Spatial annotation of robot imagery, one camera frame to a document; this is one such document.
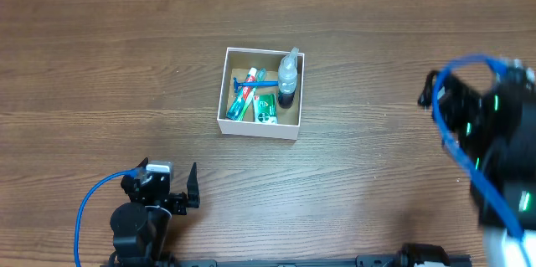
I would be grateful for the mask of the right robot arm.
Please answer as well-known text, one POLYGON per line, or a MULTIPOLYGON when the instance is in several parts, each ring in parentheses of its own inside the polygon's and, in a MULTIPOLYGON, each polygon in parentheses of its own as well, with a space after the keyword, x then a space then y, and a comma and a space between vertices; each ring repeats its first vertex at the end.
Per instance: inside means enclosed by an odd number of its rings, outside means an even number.
POLYGON ((535 73, 511 67, 480 93, 448 75, 438 92, 442 120, 456 144, 503 197, 523 228, 518 242, 490 202, 470 186, 491 266, 535 264, 535 73))

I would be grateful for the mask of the clear bottle dark liquid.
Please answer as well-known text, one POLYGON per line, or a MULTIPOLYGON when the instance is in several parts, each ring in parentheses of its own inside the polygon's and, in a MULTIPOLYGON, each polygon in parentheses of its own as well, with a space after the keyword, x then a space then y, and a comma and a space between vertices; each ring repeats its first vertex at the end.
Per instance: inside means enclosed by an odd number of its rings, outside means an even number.
POLYGON ((292 106, 297 85, 297 61, 299 48, 293 48, 280 62, 278 69, 277 101, 281 108, 292 106))

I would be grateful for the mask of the blue disposable razor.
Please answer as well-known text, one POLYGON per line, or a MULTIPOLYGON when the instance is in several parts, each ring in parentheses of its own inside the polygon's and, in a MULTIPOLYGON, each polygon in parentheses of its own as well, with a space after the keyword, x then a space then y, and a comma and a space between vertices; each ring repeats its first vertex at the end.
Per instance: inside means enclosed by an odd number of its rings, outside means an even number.
POLYGON ((251 82, 238 82, 237 79, 234 79, 233 87, 234 92, 238 93, 240 87, 272 87, 278 86, 277 81, 251 81, 251 82))

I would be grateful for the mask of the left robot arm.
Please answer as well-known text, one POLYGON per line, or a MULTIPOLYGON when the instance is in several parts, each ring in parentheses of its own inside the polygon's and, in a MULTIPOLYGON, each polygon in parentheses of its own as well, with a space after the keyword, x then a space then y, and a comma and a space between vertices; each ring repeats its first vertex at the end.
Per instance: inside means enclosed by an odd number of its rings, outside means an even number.
POLYGON ((191 167, 185 193, 172 193, 173 164, 144 159, 121 180, 129 197, 111 215, 115 254, 110 266, 178 266, 173 254, 163 251, 168 225, 174 215, 198 208, 197 164, 191 167))

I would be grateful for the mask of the red green toothpaste tube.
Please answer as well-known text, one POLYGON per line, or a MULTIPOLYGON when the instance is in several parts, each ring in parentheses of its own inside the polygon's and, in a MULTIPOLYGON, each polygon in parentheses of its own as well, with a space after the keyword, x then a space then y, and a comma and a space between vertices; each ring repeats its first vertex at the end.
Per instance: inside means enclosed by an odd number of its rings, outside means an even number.
POLYGON ((246 75, 245 81, 241 84, 234 80, 233 87, 235 91, 235 98, 227 110, 226 117, 232 121, 242 121, 244 119, 245 112, 250 104, 249 100, 252 99, 253 90, 255 86, 251 83, 257 82, 257 68, 250 68, 246 75))

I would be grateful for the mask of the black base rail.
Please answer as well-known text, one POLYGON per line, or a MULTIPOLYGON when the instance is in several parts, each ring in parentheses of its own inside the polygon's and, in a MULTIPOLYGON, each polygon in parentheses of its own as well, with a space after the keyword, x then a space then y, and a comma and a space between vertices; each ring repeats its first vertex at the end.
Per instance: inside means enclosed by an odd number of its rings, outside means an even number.
POLYGON ((198 259, 171 262, 163 261, 153 266, 170 267, 426 267, 445 265, 437 261, 423 263, 410 263, 401 254, 366 254, 349 259, 297 259, 297 260, 247 260, 218 262, 213 259, 198 259))

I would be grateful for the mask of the open cardboard box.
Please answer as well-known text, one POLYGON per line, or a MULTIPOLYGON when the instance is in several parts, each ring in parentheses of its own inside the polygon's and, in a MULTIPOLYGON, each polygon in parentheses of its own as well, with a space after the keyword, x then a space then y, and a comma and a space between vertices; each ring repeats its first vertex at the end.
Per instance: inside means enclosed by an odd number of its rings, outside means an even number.
POLYGON ((292 106, 288 109, 280 107, 276 109, 278 119, 276 124, 254 122, 254 110, 252 107, 248 108, 242 121, 232 121, 226 117, 226 113, 235 99, 233 80, 244 80, 252 67, 266 69, 265 79, 267 81, 276 80, 279 64, 286 55, 286 51, 227 48, 217 112, 217 122, 222 133, 289 140, 297 139, 302 122, 303 80, 306 65, 304 53, 299 53, 297 58, 297 85, 292 106))

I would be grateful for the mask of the green white toothbrush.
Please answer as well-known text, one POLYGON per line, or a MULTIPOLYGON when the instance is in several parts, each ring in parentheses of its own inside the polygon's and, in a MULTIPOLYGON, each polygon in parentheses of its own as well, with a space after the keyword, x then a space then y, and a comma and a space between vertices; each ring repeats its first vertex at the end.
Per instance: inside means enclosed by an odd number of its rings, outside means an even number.
MULTIPOLYGON (((265 76, 266 76, 266 69, 265 68, 262 68, 260 69, 258 72, 257 72, 257 76, 256 76, 256 83, 259 83, 259 82, 262 82, 265 80, 265 76)), ((245 105, 243 107, 243 110, 241 111, 240 113, 240 116, 238 118, 239 121, 242 121, 244 119, 244 116, 245 116, 245 113, 246 111, 248 110, 250 104, 253 102, 253 98, 254 98, 254 95, 255 95, 255 92, 257 90, 257 87, 251 87, 250 88, 250 93, 248 94, 248 97, 246 99, 246 102, 245 102, 245 105)))

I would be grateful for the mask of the green soap packet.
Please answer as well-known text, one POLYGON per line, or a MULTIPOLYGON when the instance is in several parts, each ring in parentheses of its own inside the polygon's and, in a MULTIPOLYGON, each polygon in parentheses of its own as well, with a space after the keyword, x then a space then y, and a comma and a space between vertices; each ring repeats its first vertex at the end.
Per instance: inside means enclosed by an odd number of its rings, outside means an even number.
POLYGON ((254 122, 263 124, 276 124, 276 97, 274 94, 255 95, 254 122))

